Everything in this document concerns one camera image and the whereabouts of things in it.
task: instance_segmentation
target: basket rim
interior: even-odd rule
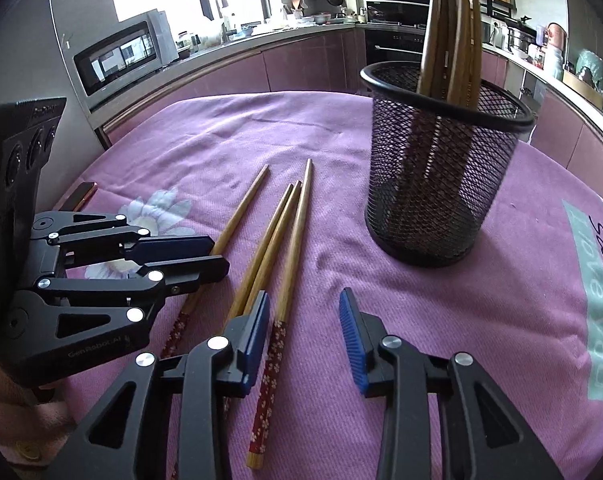
[[[373,75],[374,71],[379,67],[389,65],[409,66],[410,68],[421,70],[421,64],[414,61],[381,61],[379,63],[373,63],[362,68],[360,78],[371,90],[377,91],[385,97],[388,97],[394,101],[399,101],[414,108],[427,110],[428,112],[435,113],[441,117],[451,118],[466,124],[471,124],[473,126],[479,126],[490,130],[498,130],[500,132],[511,134],[527,134],[533,129],[535,118],[530,108],[521,102],[520,99],[509,92],[506,92],[504,89],[500,88],[494,83],[491,83],[490,81],[482,79],[481,85],[491,89],[492,91],[501,95],[501,97],[513,102],[516,106],[521,108],[523,111],[522,117],[516,119],[507,119],[505,117],[487,114],[478,110],[470,110],[469,108],[451,105],[446,101],[427,97],[425,95],[391,85],[390,83],[386,83],[385,81],[382,81]]]

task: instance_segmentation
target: table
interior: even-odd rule
[[[152,234],[216,237],[258,170],[262,191],[226,252],[228,278],[191,317],[181,350],[220,330],[226,310],[285,186],[313,158],[309,223],[261,479],[374,478],[383,400],[363,399],[350,374],[339,292],[422,352],[472,353],[536,431],[566,480],[603,453],[603,201],[564,168],[520,143],[475,247],[444,269],[399,263],[363,219],[371,144],[366,97],[275,92],[178,102],[137,126],[82,176],[99,190],[88,212],[122,212]],[[118,262],[86,277],[118,277]],[[269,291],[277,302],[281,262]],[[160,352],[183,298],[159,313]],[[69,378],[80,420],[134,354]],[[258,388],[229,422],[235,479],[244,466]],[[172,415],[178,413],[174,402]],[[434,478],[440,478],[438,430]],[[176,452],[171,425],[168,468]]]

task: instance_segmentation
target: silver microwave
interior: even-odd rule
[[[100,32],[96,43],[65,50],[75,91],[92,111],[140,78],[178,59],[166,13],[149,10]]]

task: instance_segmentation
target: black mesh basket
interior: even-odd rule
[[[416,94],[420,70],[404,61],[361,70],[373,90],[366,224],[391,256],[443,267],[472,249],[518,135],[533,129],[534,118],[486,81],[477,110]]]

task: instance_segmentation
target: basket base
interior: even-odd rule
[[[461,199],[461,197],[459,197],[459,201],[457,201],[457,208],[460,215],[465,216],[472,222],[475,222],[472,212],[470,211],[469,207],[465,204],[465,202]],[[389,238],[383,237],[382,235],[376,233],[369,221],[368,210],[365,211],[364,216],[366,219],[366,227],[368,228],[368,232],[371,234],[371,237],[373,238],[374,242],[385,253],[389,254],[400,262],[414,265],[417,267],[434,268],[451,266],[452,264],[456,264],[460,260],[464,259],[470,253],[473,248],[473,245],[475,244],[476,234],[472,236],[472,240],[468,240],[469,243],[467,244],[467,248],[454,256],[436,256],[434,254],[422,253],[421,251],[411,250],[401,245],[398,245]]]

